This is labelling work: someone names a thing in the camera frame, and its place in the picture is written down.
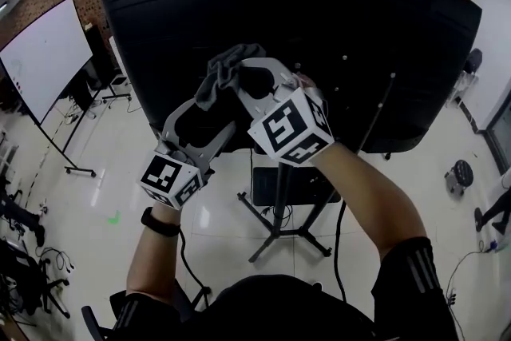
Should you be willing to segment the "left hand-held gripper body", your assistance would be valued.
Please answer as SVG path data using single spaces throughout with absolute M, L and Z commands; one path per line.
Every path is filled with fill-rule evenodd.
M 210 162 L 216 156 L 215 142 L 203 147 L 181 146 L 178 140 L 160 137 L 141 172 L 139 185 L 148 196 L 173 209 L 181 209 L 214 173 Z

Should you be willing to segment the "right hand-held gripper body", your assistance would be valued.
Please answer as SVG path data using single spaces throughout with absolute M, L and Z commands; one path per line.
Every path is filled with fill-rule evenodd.
M 273 160 L 303 166 L 335 141 L 319 89 L 304 90 L 296 74 L 295 90 L 277 89 L 277 101 L 253 121 L 248 135 Z

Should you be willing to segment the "grey cloth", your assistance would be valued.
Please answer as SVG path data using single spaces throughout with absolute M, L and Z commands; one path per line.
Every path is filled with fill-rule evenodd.
M 196 91 L 196 105 L 209 111 L 227 89 L 237 94 L 240 89 L 240 67 L 244 59 L 266 57 L 266 50 L 258 43 L 238 44 L 208 61 L 207 74 Z

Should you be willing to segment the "black TV stand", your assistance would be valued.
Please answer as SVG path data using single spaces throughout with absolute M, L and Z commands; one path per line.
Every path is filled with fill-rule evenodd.
M 371 130 L 373 129 L 374 127 L 374 124 L 376 122 L 376 120 L 378 119 L 381 111 L 382 111 L 382 107 L 385 105 L 386 103 L 386 99 L 388 98 L 388 95 L 392 89 L 392 86 L 394 84 L 394 79 L 395 79 L 395 73 L 388 73 L 386 74 L 385 76 L 385 79 L 386 79 L 386 87 L 385 89 L 383 89 L 382 87 L 380 87 L 380 91 L 382 91 L 378 96 L 378 107 L 376 107 L 376 105 L 374 106 L 374 114 L 372 114 L 372 117 L 370 118 L 371 121 L 368 122 L 368 127 L 367 127 L 367 130 L 366 132 L 364 133 L 363 137 L 360 137 L 360 142 L 358 144 L 358 147 L 357 149 L 355 150 L 355 153 L 358 153 L 358 151 L 364 146 L 365 142 L 366 142 L 366 139 L 368 138 L 368 136 L 370 135 L 370 132 Z M 290 189 L 291 187 L 291 182 L 293 181 L 292 177 L 293 177 L 293 170 L 296 170 L 296 171 L 309 171 L 309 170 L 316 170 L 314 168 L 302 168 L 302 169 L 299 169 L 299 168 L 292 168 L 290 165 L 285 165 L 285 164 L 279 164 L 278 168 L 277 169 L 274 169 L 275 172 L 276 172 L 276 176 L 275 176 L 275 189 L 274 191 L 271 191 L 271 190 L 268 190 L 269 188 L 265 188 L 263 186 L 263 182 L 260 182 L 259 185 L 256 186 L 256 182 L 257 180 L 253 180 L 251 182 L 251 188 L 252 188 L 252 192 L 253 193 L 256 193 L 256 194 L 259 194 L 261 193 L 261 195 L 263 193 L 274 193 L 275 194 L 275 203 L 272 204 L 272 206 L 269 206 L 267 207 L 266 209 L 269 211 L 269 210 L 272 210 L 274 213 L 274 220 L 272 223 L 270 223 L 267 219 L 265 219 L 265 217 L 263 216 L 263 213 L 262 212 L 258 212 L 258 210 L 256 209 L 255 205 L 254 205 L 254 200 L 251 199 L 247 199 L 246 197 L 246 193 L 238 193 L 237 196 L 238 196 L 238 200 L 240 202 L 242 202 L 249 211 L 252 212 L 252 214 L 254 214 L 257 219 L 263 223 L 263 225 L 268 229 L 268 231 L 270 232 L 270 235 L 269 237 L 263 242 L 263 244 L 261 245 L 261 247 L 248 259 L 248 262 L 253 264 L 255 263 L 259 257 L 261 256 L 261 254 L 274 242 L 276 241 L 277 239 L 279 239 L 281 236 L 299 236 L 299 237 L 302 237 L 304 239 L 306 239 L 306 241 L 308 241 L 310 244 L 312 244 L 314 247 L 316 247 L 324 257 L 329 257 L 331 256 L 331 253 L 332 253 L 332 248 L 325 248 L 324 246 L 322 246 L 318 241 L 317 239 L 315 238 L 314 235 L 312 235 L 310 232 L 309 232 L 309 228 L 311 227 L 312 223 L 318 218 L 319 214 L 321 213 L 322 210 L 324 210 L 324 208 L 327 206 L 327 204 L 329 202 L 331 202 L 332 200 L 332 197 L 335 196 L 336 194 L 336 191 L 334 188 L 330 188 L 329 191 L 327 191 L 327 194 L 325 195 L 325 198 L 322 201 L 320 201 L 319 203 L 316 203 L 314 204 L 313 206 L 313 209 L 311 210 L 311 212 L 309 213 L 306 221 L 297 229 L 285 229 L 283 228 L 283 221 L 284 221 L 284 212 L 286 211 L 288 205 L 289 205 L 289 209 L 290 209 L 290 213 L 289 213 L 289 216 L 291 215 L 292 213 L 292 205 L 290 205 L 287 201 L 289 199 L 289 194 L 290 193 L 297 193 L 298 191 L 296 192 L 292 192 Z M 339 217 L 338 217 L 338 222 L 337 222 L 337 231 L 336 231 L 336 245 L 335 245 L 335 251 L 334 251 L 334 254 L 335 254 L 335 262 L 337 263 L 337 256 L 338 256 L 338 246 L 339 246 L 339 234 L 340 234 L 340 224 L 341 224 L 341 221 L 342 221 L 342 218 L 343 218 L 343 214 L 344 214 L 344 211 L 346 209 L 346 203 L 344 200 L 342 200 L 342 204 L 341 204 L 341 209 L 340 209 L 340 213 L 339 213 Z

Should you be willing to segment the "person's left forearm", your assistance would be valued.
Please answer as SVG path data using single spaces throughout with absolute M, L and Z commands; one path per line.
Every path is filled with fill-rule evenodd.
M 165 236 L 145 226 L 126 280 L 126 295 L 141 294 L 171 305 L 179 234 Z

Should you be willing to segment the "person's right forearm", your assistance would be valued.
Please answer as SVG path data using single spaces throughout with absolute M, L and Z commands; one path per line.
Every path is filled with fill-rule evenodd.
M 345 146 L 330 145 L 311 163 L 346 201 L 381 257 L 401 242 L 426 236 L 412 200 L 392 180 Z

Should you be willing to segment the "whiteboard on rolling stand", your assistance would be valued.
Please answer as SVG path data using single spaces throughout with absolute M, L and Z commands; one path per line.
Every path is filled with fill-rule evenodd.
M 58 97 L 92 56 L 74 0 L 63 0 L 0 50 L 0 65 L 41 129 Z

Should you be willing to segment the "person's right hand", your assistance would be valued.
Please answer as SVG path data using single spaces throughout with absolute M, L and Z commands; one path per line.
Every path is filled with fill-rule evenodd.
M 300 87 L 304 90 L 317 89 L 316 84 L 305 74 L 298 72 L 296 74 Z

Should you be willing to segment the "black wristband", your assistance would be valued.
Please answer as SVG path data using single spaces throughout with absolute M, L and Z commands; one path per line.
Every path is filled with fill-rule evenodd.
M 147 207 L 142 216 L 141 223 L 152 230 L 165 237 L 175 237 L 180 235 L 181 229 L 179 224 L 166 224 L 152 215 L 152 207 Z

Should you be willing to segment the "black cabinet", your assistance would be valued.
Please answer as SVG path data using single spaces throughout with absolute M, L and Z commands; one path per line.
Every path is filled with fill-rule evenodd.
M 94 91 L 105 89 L 118 75 L 118 69 L 113 64 L 97 25 L 90 26 L 85 31 L 85 37 L 93 53 L 85 66 L 88 85 Z

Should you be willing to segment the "large black television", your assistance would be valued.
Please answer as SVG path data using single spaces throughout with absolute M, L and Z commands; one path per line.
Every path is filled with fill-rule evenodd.
M 426 135 L 472 49 L 471 0 L 102 0 L 154 133 L 239 44 L 311 77 L 344 145 L 402 153 Z

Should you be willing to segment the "black office chair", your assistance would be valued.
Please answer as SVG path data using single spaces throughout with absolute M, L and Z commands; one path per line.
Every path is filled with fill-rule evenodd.
M 196 313 L 196 307 L 201 300 L 208 302 L 208 296 L 212 293 L 212 289 L 210 287 L 200 285 L 200 290 L 196 297 L 194 299 L 189 299 L 177 280 L 175 280 L 175 287 L 176 289 L 173 305 L 179 312 L 180 320 L 182 322 L 191 318 L 193 314 Z M 118 319 L 121 315 L 124 298 L 125 291 L 120 291 L 109 297 L 110 306 L 116 319 Z M 81 313 L 83 320 L 85 321 L 85 325 L 87 326 L 87 329 L 89 330 L 93 340 L 107 341 L 107 338 L 113 332 L 113 330 L 107 327 L 101 327 L 99 325 L 96 316 L 93 313 L 93 309 L 90 306 L 82 307 Z
M 61 285 L 69 286 L 67 279 L 50 281 L 46 266 L 48 259 L 38 262 L 26 252 L 13 247 L 6 240 L 0 240 L 0 277 L 15 282 L 16 293 L 21 300 L 21 311 L 33 315 L 38 308 L 50 313 L 48 302 L 51 302 L 66 319 L 70 313 L 64 309 L 53 295 L 53 290 Z
M 35 234 L 37 246 L 42 247 L 45 243 L 46 231 L 40 224 L 40 216 L 17 205 L 6 192 L 7 184 L 7 179 L 0 176 L 0 216 L 26 226 Z

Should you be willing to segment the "white shelf rack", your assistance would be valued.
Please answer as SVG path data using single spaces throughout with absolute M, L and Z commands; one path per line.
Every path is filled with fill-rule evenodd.
M 9 139 L 5 130 L 0 130 L 0 177 L 11 182 L 14 178 L 12 165 L 18 145 Z

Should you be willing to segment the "person's black shirt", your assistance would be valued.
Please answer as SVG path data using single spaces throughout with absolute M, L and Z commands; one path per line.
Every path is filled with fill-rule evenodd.
M 368 318 L 293 276 L 251 276 L 185 322 L 175 308 L 132 294 L 109 341 L 458 341 L 429 239 L 392 248 L 371 294 Z

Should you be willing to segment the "round black stool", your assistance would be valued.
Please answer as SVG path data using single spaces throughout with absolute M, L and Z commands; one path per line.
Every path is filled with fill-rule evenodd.
M 444 175 L 444 179 L 450 193 L 462 197 L 465 190 L 473 184 L 473 170 L 467 161 L 458 160 Z

